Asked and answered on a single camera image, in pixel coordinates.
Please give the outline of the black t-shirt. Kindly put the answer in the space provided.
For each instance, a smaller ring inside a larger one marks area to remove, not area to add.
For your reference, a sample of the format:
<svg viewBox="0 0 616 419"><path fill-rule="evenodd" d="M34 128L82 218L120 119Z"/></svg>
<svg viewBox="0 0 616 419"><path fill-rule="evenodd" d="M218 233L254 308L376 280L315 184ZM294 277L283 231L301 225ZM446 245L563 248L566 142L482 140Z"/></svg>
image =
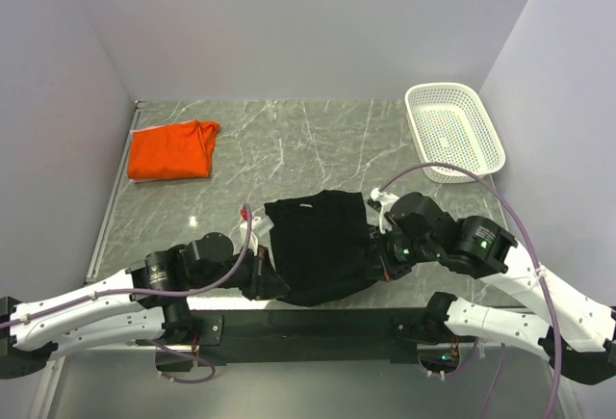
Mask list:
<svg viewBox="0 0 616 419"><path fill-rule="evenodd" d="M323 190L264 205L275 269L289 286L280 300L301 307L372 287L370 226L362 195Z"/></svg>

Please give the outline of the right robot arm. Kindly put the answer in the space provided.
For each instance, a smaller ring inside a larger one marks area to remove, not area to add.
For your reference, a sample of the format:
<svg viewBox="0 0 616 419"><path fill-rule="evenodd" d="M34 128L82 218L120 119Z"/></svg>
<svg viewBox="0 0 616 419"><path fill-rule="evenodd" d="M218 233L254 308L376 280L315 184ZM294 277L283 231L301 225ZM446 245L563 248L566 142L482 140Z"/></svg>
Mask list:
<svg viewBox="0 0 616 419"><path fill-rule="evenodd" d="M541 265L498 223L481 216L455 220L429 196L396 196L373 189L375 267L384 278L437 262L495 287L526 308L518 313L445 292L429 299L418 322L403 331L435 345L477 337L513 346L547 361L565 378L596 385L615 376L615 310L583 295Z"/></svg>

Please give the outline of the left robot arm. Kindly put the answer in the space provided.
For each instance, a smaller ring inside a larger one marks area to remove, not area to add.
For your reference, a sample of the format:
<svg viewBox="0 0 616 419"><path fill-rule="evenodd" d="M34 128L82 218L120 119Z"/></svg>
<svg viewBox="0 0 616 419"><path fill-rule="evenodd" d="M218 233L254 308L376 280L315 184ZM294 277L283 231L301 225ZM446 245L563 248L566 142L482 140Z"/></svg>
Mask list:
<svg viewBox="0 0 616 419"><path fill-rule="evenodd" d="M153 340L219 344L222 319L200 320L188 299L214 289L237 289L252 301L285 297L290 288L269 250L247 240L235 250L214 232L186 245L152 252L133 267L43 301L1 300L1 377L18 379L57 358L108 344Z"/></svg>

